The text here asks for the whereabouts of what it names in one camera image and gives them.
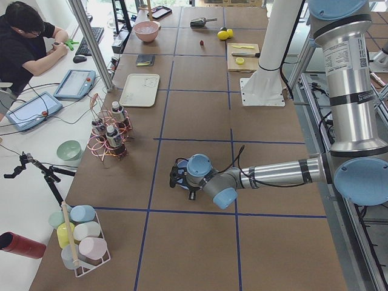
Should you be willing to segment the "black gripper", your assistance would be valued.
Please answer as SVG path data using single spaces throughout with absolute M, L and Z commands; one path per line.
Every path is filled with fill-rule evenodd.
M 176 185 L 189 191 L 189 200 L 196 200 L 196 191 L 194 188 L 188 184 L 186 180 L 186 171 L 188 159 L 186 158 L 177 158 L 169 174 L 169 186 L 174 188 Z

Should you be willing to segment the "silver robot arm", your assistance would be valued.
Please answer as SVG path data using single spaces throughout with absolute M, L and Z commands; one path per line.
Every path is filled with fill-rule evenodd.
M 312 182 L 333 184 L 339 194 L 360 206 L 387 201 L 387 143 L 379 138 L 370 84 L 365 32 L 371 26 L 367 1 L 310 1 L 310 28 L 323 50 L 335 133 L 327 153 L 298 161 L 216 170 L 210 159 L 195 154 L 175 164 L 170 186 L 206 192 L 221 209 L 238 189 L 289 188 Z

